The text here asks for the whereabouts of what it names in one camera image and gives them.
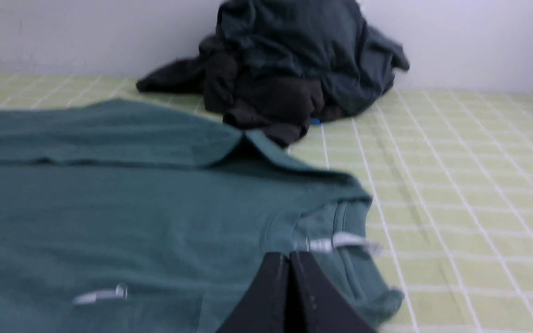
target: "dark clothing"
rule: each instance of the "dark clothing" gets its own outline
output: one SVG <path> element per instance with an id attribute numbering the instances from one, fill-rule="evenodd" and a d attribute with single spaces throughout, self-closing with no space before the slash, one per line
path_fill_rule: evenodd
<path id="1" fill-rule="evenodd" d="M 334 289 L 311 253 L 267 253 L 217 333 L 375 333 Z"/>
<path id="2" fill-rule="evenodd" d="M 310 118 L 355 116 L 409 69 L 402 47 L 369 27 L 354 0 L 229 0 L 195 59 L 137 83 L 140 92 L 202 93 L 225 123 L 261 129 L 280 146 Z"/>
<path id="3" fill-rule="evenodd" d="M 260 131 L 154 104 L 0 112 L 0 333 L 215 333 L 266 253 L 364 237 L 371 204 Z M 371 325 L 400 307 L 362 250 L 315 257 Z"/>

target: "dark green garment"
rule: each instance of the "dark green garment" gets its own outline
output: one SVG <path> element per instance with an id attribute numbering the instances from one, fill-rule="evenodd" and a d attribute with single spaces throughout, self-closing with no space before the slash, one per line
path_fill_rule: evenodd
<path id="1" fill-rule="evenodd" d="M 259 132 L 168 108 L 0 112 L 0 333 L 213 333 L 266 252 L 363 235 L 370 202 Z M 370 324 L 398 310 L 363 251 L 315 255 Z"/>

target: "bed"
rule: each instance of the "bed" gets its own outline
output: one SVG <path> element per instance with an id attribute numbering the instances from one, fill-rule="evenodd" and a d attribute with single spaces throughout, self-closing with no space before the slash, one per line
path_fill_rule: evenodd
<path id="1" fill-rule="evenodd" d="M 0 74 L 0 110 L 121 98 L 220 120 L 199 96 L 142 96 L 135 81 Z M 368 237 L 406 294 L 383 332 L 533 332 L 533 95 L 394 89 L 288 151 L 375 197 Z"/>

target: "white label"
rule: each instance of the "white label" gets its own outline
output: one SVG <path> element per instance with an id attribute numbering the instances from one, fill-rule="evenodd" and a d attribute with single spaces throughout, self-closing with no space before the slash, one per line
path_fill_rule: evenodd
<path id="1" fill-rule="evenodd" d="M 342 247 L 361 247 L 369 255 L 376 256 L 381 253 L 383 246 L 379 243 L 370 242 L 365 237 L 348 232 L 337 232 L 332 235 L 332 239 L 322 238 L 320 240 L 311 240 L 308 243 L 308 251 L 315 252 L 332 252 L 335 248 Z"/>

